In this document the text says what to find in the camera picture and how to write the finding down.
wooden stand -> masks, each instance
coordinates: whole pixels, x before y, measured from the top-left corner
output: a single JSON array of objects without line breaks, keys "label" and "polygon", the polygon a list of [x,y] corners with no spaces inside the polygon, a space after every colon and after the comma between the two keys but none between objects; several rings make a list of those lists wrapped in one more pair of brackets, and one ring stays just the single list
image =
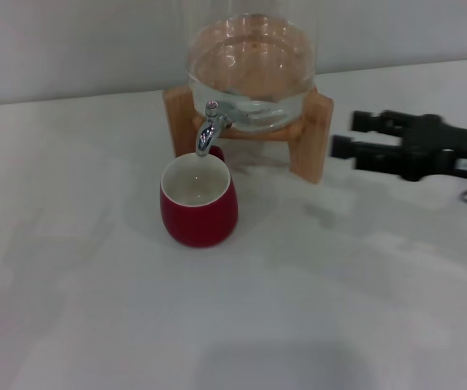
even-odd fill
[{"label": "wooden stand", "polygon": [[[188,86],[170,89],[164,92],[163,98],[175,156],[195,152],[197,132],[204,118],[195,111],[192,90]],[[280,130],[257,134],[230,128],[223,132],[222,138],[287,142],[291,172],[316,184],[322,178],[333,108],[330,98],[313,90],[305,98],[304,114],[296,122]]]}]

white wall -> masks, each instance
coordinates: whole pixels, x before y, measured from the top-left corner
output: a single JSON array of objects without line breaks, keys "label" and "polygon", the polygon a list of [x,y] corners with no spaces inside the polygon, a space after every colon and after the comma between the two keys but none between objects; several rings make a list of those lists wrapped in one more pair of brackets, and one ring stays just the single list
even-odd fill
[{"label": "white wall", "polygon": [[[176,0],[0,0],[0,103],[184,81]],[[467,59],[467,0],[323,0],[319,71]]]}]

glass jar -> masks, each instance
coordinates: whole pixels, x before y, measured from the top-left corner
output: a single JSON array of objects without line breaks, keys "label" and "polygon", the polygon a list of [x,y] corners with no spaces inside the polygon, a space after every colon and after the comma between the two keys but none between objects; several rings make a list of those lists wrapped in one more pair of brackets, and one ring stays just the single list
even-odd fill
[{"label": "glass jar", "polygon": [[235,127],[266,132],[291,123],[313,88],[318,0],[181,0],[195,109],[227,102]]}]

red mug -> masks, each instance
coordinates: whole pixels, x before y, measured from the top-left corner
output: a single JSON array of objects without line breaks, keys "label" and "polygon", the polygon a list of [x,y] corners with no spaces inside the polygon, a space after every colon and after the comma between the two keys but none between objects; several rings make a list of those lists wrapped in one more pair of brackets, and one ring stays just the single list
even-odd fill
[{"label": "red mug", "polygon": [[162,173],[161,215],[167,231],[180,243],[205,248],[225,240],[235,229],[239,206],[224,154],[176,158]]}]

white table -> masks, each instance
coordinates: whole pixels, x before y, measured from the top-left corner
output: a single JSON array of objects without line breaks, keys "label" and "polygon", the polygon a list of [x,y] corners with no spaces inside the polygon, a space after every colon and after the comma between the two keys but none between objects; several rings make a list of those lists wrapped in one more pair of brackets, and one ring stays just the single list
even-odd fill
[{"label": "white table", "polygon": [[[467,127],[467,62],[323,75],[353,110]],[[369,141],[391,141],[379,135]],[[165,232],[161,93],[0,106],[0,390],[467,390],[466,180],[223,143],[240,223]]]}]

